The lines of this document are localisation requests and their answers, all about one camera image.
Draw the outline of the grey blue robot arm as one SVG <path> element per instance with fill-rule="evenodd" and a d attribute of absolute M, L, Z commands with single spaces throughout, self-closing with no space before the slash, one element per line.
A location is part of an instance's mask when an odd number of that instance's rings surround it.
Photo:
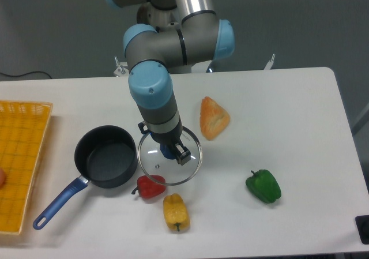
<path fill-rule="evenodd" d="M 129 90 L 143 121 L 142 133 L 164 147 L 164 154 L 183 165 L 190 151 L 180 136 L 183 126 L 170 71 L 177 67 L 230 57 L 235 49 L 231 23 L 218 18 L 212 0 L 106 0 L 115 7 L 150 5 L 174 18 L 160 24 L 148 14 L 123 36 L 123 51 L 130 72 Z"/>

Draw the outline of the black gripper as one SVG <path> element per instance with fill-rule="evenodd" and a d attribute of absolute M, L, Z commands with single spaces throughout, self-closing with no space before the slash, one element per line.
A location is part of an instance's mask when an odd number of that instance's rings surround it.
<path fill-rule="evenodd" d="M 174 150 L 176 161 L 180 165 L 185 165 L 191 159 L 191 152 L 183 145 L 180 137 L 182 135 L 183 126 L 179 121 L 174 128 L 168 128 L 165 125 L 165 132 L 155 132 L 149 127 L 149 123 L 143 121 L 138 124 L 142 134 L 149 133 L 155 142 L 166 145 L 170 150 Z"/>

